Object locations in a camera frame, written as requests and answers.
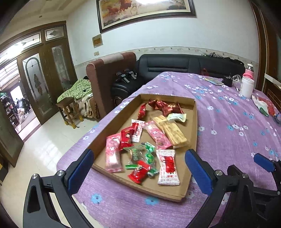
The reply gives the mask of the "white red short snack packet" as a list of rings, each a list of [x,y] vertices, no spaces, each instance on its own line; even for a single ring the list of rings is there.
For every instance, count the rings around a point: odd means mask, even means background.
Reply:
[[[157,150],[160,170],[158,185],[179,186],[180,181],[175,165],[175,150]]]

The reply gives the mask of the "pink cartoon snack packet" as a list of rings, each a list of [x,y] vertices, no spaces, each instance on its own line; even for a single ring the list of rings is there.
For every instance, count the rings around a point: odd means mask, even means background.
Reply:
[[[149,121],[144,124],[144,129],[152,137],[156,143],[157,150],[171,149],[172,144],[166,135],[158,128],[154,121]]]
[[[106,138],[105,170],[109,173],[124,171],[120,161],[120,140],[121,133],[116,133]]]

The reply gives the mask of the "yellow wafer bar packet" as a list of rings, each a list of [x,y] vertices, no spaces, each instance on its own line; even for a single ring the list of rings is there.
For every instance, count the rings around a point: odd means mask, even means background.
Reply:
[[[183,134],[174,120],[168,120],[163,115],[153,116],[151,120],[165,134],[171,142],[173,149],[189,146],[189,140]]]

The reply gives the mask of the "green silver candy packet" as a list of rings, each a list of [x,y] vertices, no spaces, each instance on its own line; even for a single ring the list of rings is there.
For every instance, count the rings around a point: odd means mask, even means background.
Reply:
[[[159,174],[159,171],[156,168],[151,168],[148,172],[147,175],[149,178],[153,178],[154,176],[156,176],[157,174]]]

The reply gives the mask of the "brown cake green label packet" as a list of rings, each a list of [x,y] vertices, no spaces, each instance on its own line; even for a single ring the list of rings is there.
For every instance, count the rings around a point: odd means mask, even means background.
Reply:
[[[143,161],[150,167],[155,167],[154,153],[156,147],[149,142],[142,142],[140,145],[123,148],[128,154],[128,163],[125,165],[125,169],[133,170],[138,167],[138,162]]]

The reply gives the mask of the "green white snack packet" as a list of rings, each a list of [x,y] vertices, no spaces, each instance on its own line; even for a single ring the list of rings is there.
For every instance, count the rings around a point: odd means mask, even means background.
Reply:
[[[177,122],[184,123],[186,121],[187,114],[186,113],[170,113],[166,118],[168,121],[177,121]]]

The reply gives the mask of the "small red candy packet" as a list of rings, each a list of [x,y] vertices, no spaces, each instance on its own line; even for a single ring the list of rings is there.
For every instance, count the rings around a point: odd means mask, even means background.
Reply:
[[[138,120],[142,120],[146,115],[146,103],[140,106],[140,110],[138,113]]]

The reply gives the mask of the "white red long snack packet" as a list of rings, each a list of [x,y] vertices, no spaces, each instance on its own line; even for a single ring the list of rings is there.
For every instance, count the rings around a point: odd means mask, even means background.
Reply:
[[[145,125],[145,121],[135,120],[135,119],[131,120],[131,126],[135,130],[134,134],[131,137],[132,142],[136,142],[136,143],[140,142],[144,125]]]

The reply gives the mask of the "wooden stool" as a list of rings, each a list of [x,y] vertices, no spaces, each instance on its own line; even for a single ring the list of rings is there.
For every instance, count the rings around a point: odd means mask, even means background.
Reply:
[[[74,119],[79,119],[83,122],[83,117],[73,97],[62,99],[60,102],[56,103],[56,106],[66,125],[71,125],[73,129],[76,129],[77,126],[74,123]]]

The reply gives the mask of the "dark red candy packets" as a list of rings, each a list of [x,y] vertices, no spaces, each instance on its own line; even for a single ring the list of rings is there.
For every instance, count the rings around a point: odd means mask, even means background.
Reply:
[[[149,100],[148,105],[154,110],[162,111],[164,117],[167,117],[171,113],[184,114],[179,103],[166,103],[162,100]]]

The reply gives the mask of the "white plastic jar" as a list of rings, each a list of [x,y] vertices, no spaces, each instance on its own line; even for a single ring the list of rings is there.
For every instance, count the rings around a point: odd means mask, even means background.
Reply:
[[[254,88],[254,80],[248,77],[242,77],[240,94],[248,99],[251,98]]]

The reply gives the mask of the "green floral blanket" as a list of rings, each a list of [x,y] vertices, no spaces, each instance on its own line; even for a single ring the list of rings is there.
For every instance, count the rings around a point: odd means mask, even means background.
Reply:
[[[79,100],[84,96],[92,93],[92,86],[89,80],[87,79],[79,79],[74,83],[74,85],[63,92],[58,98],[57,103],[62,101],[64,98],[74,98],[75,100]]]

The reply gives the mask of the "small black object on table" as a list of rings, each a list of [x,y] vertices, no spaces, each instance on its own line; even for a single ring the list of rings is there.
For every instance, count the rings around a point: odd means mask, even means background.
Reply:
[[[233,85],[233,78],[232,76],[225,76],[223,79],[222,79],[222,83],[228,87],[232,87]]]

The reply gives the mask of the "pink thermos bottle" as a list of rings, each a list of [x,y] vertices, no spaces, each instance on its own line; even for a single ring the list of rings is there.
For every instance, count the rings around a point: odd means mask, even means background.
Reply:
[[[243,77],[254,80],[254,68],[253,68],[252,64],[249,64],[249,63],[247,64]]]

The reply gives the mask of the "flat booklet on table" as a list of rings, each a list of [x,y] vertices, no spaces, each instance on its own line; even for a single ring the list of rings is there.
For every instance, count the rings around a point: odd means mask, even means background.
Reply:
[[[214,78],[214,77],[210,77],[210,76],[204,77],[204,80],[206,80],[207,82],[209,82],[209,83],[211,83],[211,84],[213,84],[213,85],[217,85],[217,86],[223,84],[223,82],[222,82],[221,79]]]

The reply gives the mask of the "black leather sofa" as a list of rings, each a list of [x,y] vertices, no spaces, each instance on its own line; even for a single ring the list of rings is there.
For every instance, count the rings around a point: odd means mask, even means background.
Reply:
[[[194,73],[198,75],[224,78],[240,75],[245,72],[245,66],[238,59],[224,58],[217,54],[144,54],[133,68],[119,70],[118,79],[110,89],[113,103],[118,106],[125,98],[137,91],[162,72]]]

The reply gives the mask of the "wooden glass door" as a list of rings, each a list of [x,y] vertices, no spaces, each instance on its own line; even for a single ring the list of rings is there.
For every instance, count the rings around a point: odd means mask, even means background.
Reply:
[[[76,81],[65,21],[31,28],[1,44],[1,89],[20,83],[41,124],[58,112],[57,98]]]

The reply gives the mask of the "framed horse painting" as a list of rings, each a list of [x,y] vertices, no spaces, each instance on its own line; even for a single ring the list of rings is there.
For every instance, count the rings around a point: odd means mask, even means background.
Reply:
[[[161,17],[195,17],[193,1],[96,1],[100,32]]]

